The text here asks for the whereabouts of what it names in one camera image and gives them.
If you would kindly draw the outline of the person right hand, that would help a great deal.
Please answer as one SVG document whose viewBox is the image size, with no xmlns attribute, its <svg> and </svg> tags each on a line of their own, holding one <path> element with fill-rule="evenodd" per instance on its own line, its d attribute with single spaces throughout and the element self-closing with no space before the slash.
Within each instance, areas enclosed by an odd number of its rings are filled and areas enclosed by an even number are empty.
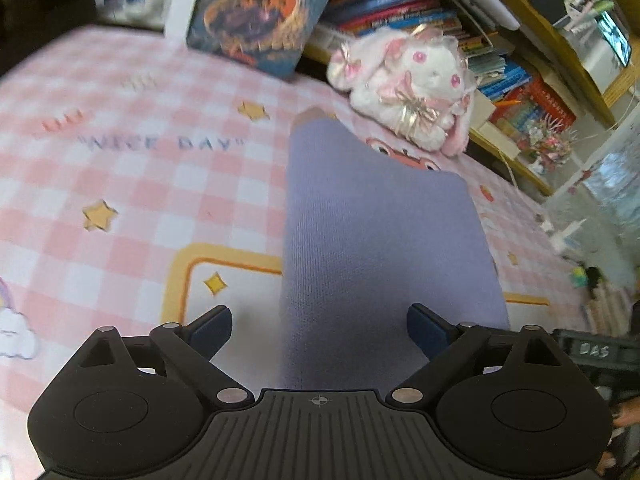
<svg viewBox="0 0 640 480">
<path fill-rule="evenodd" d="M 633 399 L 629 399 L 620 404 L 617 404 L 613 408 L 613 431 L 610 442 L 608 442 L 608 449 L 603 453 L 598 466 L 599 474 L 605 474 L 608 469 L 614 467 L 623 467 L 624 453 L 623 442 L 620 442 L 625 430 L 629 427 L 636 426 L 639 423 L 639 398 L 636 396 Z"/>
</svg>

